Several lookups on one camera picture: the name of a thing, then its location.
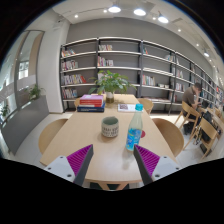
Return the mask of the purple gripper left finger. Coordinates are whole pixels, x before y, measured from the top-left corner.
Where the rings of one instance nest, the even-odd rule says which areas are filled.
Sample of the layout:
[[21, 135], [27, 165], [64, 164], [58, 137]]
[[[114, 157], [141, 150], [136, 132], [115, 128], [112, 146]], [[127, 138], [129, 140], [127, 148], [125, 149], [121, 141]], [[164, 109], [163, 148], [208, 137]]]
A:
[[90, 144], [69, 156], [60, 155], [44, 170], [82, 186], [93, 154], [93, 145]]

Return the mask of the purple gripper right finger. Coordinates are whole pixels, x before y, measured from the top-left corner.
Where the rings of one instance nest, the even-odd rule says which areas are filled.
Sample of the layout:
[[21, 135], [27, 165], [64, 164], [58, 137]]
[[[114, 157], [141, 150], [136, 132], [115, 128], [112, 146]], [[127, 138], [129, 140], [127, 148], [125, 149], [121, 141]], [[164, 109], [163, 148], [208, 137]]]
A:
[[167, 155], [158, 156], [139, 145], [134, 146], [134, 156], [144, 185], [181, 170], [181, 167]]

